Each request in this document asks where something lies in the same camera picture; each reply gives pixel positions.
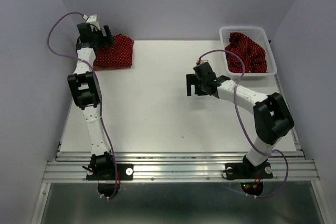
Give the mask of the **red plaid skirt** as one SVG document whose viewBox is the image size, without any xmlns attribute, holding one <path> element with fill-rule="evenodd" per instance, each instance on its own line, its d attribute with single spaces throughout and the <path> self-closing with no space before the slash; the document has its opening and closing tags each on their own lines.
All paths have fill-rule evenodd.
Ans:
<svg viewBox="0 0 336 224">
<path fill-rule="evenodd" d="M 109 66 L 109 67 L 102 67 L 102 66 L 94 66 L 94 71 L 110 71 L 110 70 L 123 70 L 123 69 L 131 69 L 132 66 Z"/>
</svg>

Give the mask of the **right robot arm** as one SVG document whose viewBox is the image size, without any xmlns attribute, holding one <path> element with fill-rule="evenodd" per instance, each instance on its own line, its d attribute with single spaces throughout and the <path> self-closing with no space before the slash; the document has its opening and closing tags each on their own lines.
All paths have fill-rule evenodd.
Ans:
<svg viewBox="0 0 336 224">
<path fill-rule="evenodd" d="M 243 108 L 254 117 L 255 141 L 239 163 L 227 163 L 223 177 L 227 180 L 253 179 L 256 176 L 273 177 L 268 158 L 282 151 L 275 149 L 277 143 L 294 127 L 293 118 L 280 93 L 264 94 L 239 85 L 227 76 L 216 76 L 208 62 L 194 67 L 194 74 L 186 75 L 187 95 L 192 89 L 198 96 L 211 95 L 232 102 L 235 109 Z"/>
</svg>

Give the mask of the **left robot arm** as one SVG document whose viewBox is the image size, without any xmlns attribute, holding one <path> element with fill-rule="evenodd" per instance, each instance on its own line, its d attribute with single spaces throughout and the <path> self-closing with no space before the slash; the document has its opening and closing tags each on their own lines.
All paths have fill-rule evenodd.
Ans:
<svg viewBox="0 0 336 224">
<path fill-rule="evenodd" d="M 117 166 L 113 161 L 111 143 L 102 125 L 102 94 L 93 69 L 98 49 L 110 45 L 112 37 L 104 36 L 98 25 L 84 22 L 77 25 L 79 38 L 76 43 L 77 65 L 67 77 L 75 105 L 81 110 L 89 132 L 91 158 L 87 180 L 114 180 Z"/>
</svg>

